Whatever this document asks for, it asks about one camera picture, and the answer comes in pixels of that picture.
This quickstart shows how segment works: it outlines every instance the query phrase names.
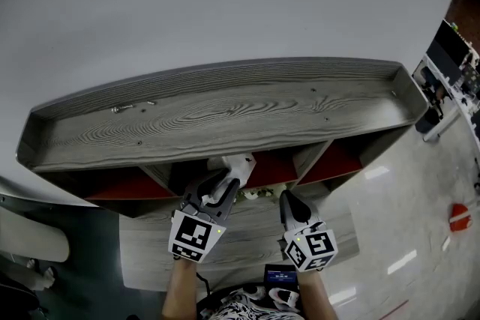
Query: red panel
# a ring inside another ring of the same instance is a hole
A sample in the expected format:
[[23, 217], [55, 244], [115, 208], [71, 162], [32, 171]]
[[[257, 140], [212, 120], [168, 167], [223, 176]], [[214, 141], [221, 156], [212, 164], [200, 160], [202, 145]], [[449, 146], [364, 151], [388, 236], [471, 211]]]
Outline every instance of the red panel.
[[362, 168], [362, 163], [355, 154], [349, 152], [346, 147], [339, 145], [338, 142], [333, 141], [298, 185], [336, 178], [360, 171]]
[[264, 187], [297, 179], [292, 152], [288, 148], [254, 152], [253, 156], [256, 165], [244, 188]]
[[174, 197], [139, 168], [104, 169], [90, 177], [94, 193], [86, 200], [147, 200]]

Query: forearm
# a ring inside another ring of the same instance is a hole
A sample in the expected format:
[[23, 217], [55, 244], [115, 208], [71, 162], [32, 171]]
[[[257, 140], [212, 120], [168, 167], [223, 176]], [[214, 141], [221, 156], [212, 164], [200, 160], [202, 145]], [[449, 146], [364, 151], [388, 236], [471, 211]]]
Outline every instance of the forearm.
[[197, 264], [180, 258], [173, 262], [168, 292], [163, 304], [163, 320], [197, 318]]
[[298, 272], [298, 286], [307, 320], [337, 320], [317, 271]]

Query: metal bolt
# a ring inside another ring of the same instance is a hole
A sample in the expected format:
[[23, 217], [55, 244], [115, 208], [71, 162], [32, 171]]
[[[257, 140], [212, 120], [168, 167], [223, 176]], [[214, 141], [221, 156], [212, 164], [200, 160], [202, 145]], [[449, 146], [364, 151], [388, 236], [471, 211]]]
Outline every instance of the metal bolt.
[[112, 112], [113, 113], [119, 113], [119, 112], [123, 111], [124, 109], [133, 108], [133, 107], [134, 106], [132, 104], [129, 104], [128, 106], [113, 107]]

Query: glossy tiled floor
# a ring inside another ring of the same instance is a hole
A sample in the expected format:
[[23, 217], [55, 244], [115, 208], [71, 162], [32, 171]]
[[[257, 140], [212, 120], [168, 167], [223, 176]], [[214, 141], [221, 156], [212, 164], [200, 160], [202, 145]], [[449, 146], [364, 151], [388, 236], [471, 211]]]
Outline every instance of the glossy tiled floor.
[[458, 319], [480, 297], [480, 213], [466, 231], [448, 225], [452, 203], [475, 198], [473, 146], [462, 119], [435, 143], [412, 128], [335, 191], [348, 199], [360, 245], [359, 256], [322, 272], [340, 319], [381, 319], [405, 301], [388, 319]]

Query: floor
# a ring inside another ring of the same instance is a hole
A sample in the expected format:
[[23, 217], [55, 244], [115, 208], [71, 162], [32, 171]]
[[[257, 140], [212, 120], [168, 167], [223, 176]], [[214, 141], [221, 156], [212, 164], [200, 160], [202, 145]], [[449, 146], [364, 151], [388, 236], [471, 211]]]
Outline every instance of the floor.
[[[471, 228], [454, 234], [448, 218], [452, 203], [475, 198], [474, 157], [462, 119], [434, 143], [423, 142], [411, 129], [335, 191], [349, 202], [360, 245], [359, 256], [322, 272], [340, 319], [377, 320], [402, 304], [389, 319], [465, 316], [480, 292], [480, 213], [473, 216]], [[15, 199], [2, 204], [56, 223], [70, 238], [71, 258], [57, 265], [58, 285], [39, 293], [50, 309], [49, 319], [125, 319], [133, 313], [142, 320], [159, 319], [163, 294], [122, 284], [115, 214], [50, 209]], [[447, 237], [450, 243], [443, 251]]]

